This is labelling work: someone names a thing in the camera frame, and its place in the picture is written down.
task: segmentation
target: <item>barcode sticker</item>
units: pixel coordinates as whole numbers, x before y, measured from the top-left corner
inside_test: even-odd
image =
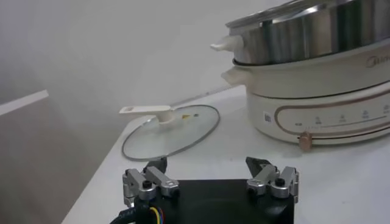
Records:
[[[272,124],[272,116],[269,113],[264,111],[263,117],[264,117],[264,122],[265,123]]]

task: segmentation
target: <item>lid handle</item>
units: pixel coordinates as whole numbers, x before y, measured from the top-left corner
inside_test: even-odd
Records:
[[[175,119],[170,106],[124,107],[119,114],[154,115],[159,123],[169,123]]]
[[[217,43],[210,45],[215,51],[231,51],[235,52],[244,47],[244,40],[241,36],[226,36],[220,39]]]

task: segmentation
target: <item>stainless steel pot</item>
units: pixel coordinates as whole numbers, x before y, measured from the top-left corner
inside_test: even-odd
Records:
[[[390,0],[297,0],[230,23],[211,47],[239,65],[272,65],[352,50],[390,37]]]

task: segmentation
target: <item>yellow wire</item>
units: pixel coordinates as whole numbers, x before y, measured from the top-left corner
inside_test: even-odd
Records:
[[[153,207],[151,207],[150,209],[151,209],[152,211],[154,211],[154,213],[156,214],[157,224],[160,224],[160,215],[159,215],[157,209],[156,209],[156,208],[153,208]]]

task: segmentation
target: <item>wire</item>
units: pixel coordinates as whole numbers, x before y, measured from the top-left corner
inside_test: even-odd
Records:
[[[160,224],[160,214],[158,213],[158,210],[155,207],[151,207],[150,210],[156,215],[157,224]]]
[[[164,212],[161,208],[158,208],[158,210],[160,211],[160,215],[161,215],[161,224],[164,224],[165,221]]]

